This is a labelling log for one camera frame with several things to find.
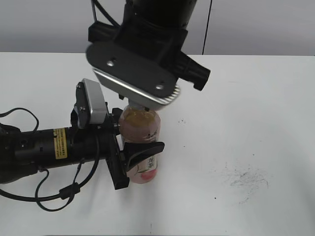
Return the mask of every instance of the white table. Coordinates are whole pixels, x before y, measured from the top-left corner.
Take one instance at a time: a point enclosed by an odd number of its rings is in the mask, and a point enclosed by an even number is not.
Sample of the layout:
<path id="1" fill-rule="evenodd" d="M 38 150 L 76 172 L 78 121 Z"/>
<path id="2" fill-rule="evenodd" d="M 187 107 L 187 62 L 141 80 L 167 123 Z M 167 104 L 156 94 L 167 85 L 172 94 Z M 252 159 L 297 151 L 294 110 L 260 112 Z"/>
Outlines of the white table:
<path id="1" fill-rule="evenodd" d="M 152 182 L 115 191 L 101 161 L 61 212 L 1 197 L 0 234 L 314 236 L 315 58 L 193 58 L 212 74 L 202 92 L 180 81 L 181 97 L 160 111 L 166 148 Z M 96 80 L 84 54 L 0 53 L 0 111 L 26 107 L 40 129 L 69 126 L 83 78 Z M 110 108 L 126 105 L 103 91 Z M 23 112 L 0 122 L 34 126 Z M 75 170 L 51 170 L 41 196 L 69 185 Z M 0 188 L 33 196 L 43 176 Z"/>

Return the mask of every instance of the plastic bottle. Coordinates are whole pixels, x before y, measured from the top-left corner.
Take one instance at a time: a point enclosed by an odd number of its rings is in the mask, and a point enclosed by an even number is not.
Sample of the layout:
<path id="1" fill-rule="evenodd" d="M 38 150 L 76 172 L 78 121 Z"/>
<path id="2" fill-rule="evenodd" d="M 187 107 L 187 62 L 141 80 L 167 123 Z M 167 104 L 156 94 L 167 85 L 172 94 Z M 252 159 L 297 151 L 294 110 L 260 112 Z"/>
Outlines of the plastic bottle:
<path id="1" fill-rule="evenodd" d="M 158 141 L 160 117 L 155 111 L 146 111 L 144 107 L 133 102 L 125 107 L 120 119 L 122 140 L 129 143 L 151 143 Z M 156 176 L 158 160 L 149 157 L 127 172 L 130 181 L 146 183 Z"/>

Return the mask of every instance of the wire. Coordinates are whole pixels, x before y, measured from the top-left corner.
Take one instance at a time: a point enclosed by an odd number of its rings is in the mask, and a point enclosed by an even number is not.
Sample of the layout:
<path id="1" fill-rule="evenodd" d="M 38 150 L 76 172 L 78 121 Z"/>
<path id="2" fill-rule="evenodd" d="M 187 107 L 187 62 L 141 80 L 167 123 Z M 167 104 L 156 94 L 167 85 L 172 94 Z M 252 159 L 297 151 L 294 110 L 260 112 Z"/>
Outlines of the wire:
<path id="1" fill-rule="evenodd" d="M 99 139 L 98 139 L 97 135 L 95 135 L 95 140 L 96 140 L 96 148 L 97 148 L 97 150 L 96 150 L 96 156 L 95 156 L 95 159 L 94 159 L 94 164 L 93 164 L 92 169 L 91 169 L 90 173 L 88 174 L 88 176 L 79 184 L 80 188 L 82 188 L 84 185 L 86 185 L 91 180 L 91 178 L 95 174 L 96 169 L 97 169 L 98 164 L 99 164 L 100 146 L 99 146 Z M 30 203 L 35 203 L 36 201 L 48 202 L 48 201 L 51 201 L 51 200 L 55 200 L 55 199 L 61 198 L 60 194 L 56 194 L 56 195 L 53 195 L 53 196 L 41 197 L 41 198 L 36 199 L 36 198 L 32 198 L 32 197 L 23 197 L 23 196 L 11 194 L 11 193 L 3 191 L 2 189 L 0 189 L 0 195 L 3 196 L 3 197 L 6 197 L 6 198 L 10 198 L 12 200 L 17 200 L 17 201 L 21 201 L 21 202 L 30 202 Z"/>
<path id="2" fill-rule="evenodd" d="M 35 126 L 34 130 L 32 131 L 32 133 L 35 133 L 35 132 L 37 131 L 37 129 L 38 129 L 38 126 L 39 126 L 39 120 L 38 120 L 38 118 L 37 118 L 31 111 L 29 111 L 28 109 L 25 109 L 25 108 L 22 108 L 22 107 L 17 107 L 17 108 L 14 108 L 14 109 L 12 109 L 12 110 L 10 110 L 10 111 L 8 111 L 8 112 L 0 113 L 0 118 L 6 117 L 6 116 L 8 116 L 9 114 L 11 114 L 12 112 L 17 111 L 17 110 L 26 111 L 26 112 L 30 113 L 30 114 L 35 118 L 35 120 L 36 120 L 36 126 Z"/>
<path id="3" fill-rule="evenodd" d="M 83 180 L 79 186 L 80 188 L 82 188 L 84 185 L 86 185 L 90 179 L 93 177 L 97 167 L 98 167 L 98 163 L 99 163 L 99 152 L 100 152 L 100 147 L 99 147 L 99 140 L 98 140 L 98 136 L 95 135 L 95 140 L 96 140 L 96 156 L 95 156 L 95 159 L 94 159 L 94 164 L 92 166 L 92 169 L 91 169 L 91 172 L 88 174 L 88 176 L 85 178 L 85 180 Z"/>
<path id="4" fill-rule="evenodd" d="M 209 22 L 210 22 L 211 9 L 212 9 L 212 0 L 210 1 L 209 14 L 208 14 L 208 21 L 207 21 L 207 28 L 206 28 L 206 33 L 205 33 L 205 39 L 204 39 L 204 41 L 203 41 L 202 55 L 205 54 L 205 47 L 206 47 L 207 36 L 208 36 L 208 28 L 209 28 Z"/>
<path id="5" fill-rule="evenodd" d="M 98 0 L 92 0 L 95 6 L 99 9 L 99 11 L 106 17 L 106 19 L 115 27 L 119 27 L 120 25 L 108 14 L 108 12 L 103 8 L 103 6 L 98 2 Z"/>
<path id="6" fill-rule="evenodd" d="M 42 209 L 42 210 L 45 210 L 45 211 L 48 211 L 48 212 L 55 212 L 55 211 L 60 211 L 62 209 L 64 209 L 65 207 L 67 207 L 74 199 L 74 196 L 75 196 L 75 192 L 74 192 L 74 185 L 75 185 L 75 181 L 78 177 L 78 174 L 81 170 L 81 167 L 82 167 L 82 162 L 80 162 L 80 164 L 78 165 L 78 168 L 77 168 L 77 172 L 75 173 L 75 177 L 73 179 L 73 182 L 72 182 L 72 186 L 71 186 L 71 195 L 68 199 L 68 201 L 66 202 L 66 204 L 60 208 L 57 208 L 57 209 L 49 209 L 47 207 L 45 207 L 42 203 L 40 203 L 40 200 L 39 200 L 39 197 L 38 197 L 38 192 L 39 192 L 39 189 L 40 187 L 42 186 L 42 184 L 45 182 L 45 180 L 48 178 L 49 176 L 49 171 L 47 169 L 44 169 L 43 171 L 45 171 L 47 173 L 46 177 L 38 184 L 37 188 L 36 188 L 36 191 L 35 191 L 35 199 L 36 199 L 36 203 L 37 205 Z"/>
<path id="7" fill-rule="evenodd" d="M 93 13 L 94 22 L 96 22 L 97 17 L 96 17 L 96 11 L 95 11 L 95 4 L 94 4 L 93 0 L 91 0 L 91 4 L 92 4 L 92 13 Z"/>

